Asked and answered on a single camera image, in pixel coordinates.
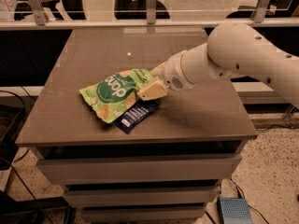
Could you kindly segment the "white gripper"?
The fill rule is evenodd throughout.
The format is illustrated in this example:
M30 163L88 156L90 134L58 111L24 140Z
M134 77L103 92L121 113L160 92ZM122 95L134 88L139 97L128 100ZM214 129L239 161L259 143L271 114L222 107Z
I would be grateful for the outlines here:
M183 74L181 60L184 53L186 50L173 55L165 63L159 64L150 71L155 77L164 77L165 83L173 91L186 91L194 88L194 85ZM167 87L159 78L153 79L137 92L137 96L143 101L163 98L166 95Z

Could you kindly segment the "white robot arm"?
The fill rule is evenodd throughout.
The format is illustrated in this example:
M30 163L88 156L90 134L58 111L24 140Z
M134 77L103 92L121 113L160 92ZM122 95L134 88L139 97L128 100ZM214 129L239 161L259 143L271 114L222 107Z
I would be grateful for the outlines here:
M150 71L153 80L137 92L144 101L165 97L168 90L233 77L253 77L299 107L299 57L279 49L244 23L224 23L207 42L183 50Z

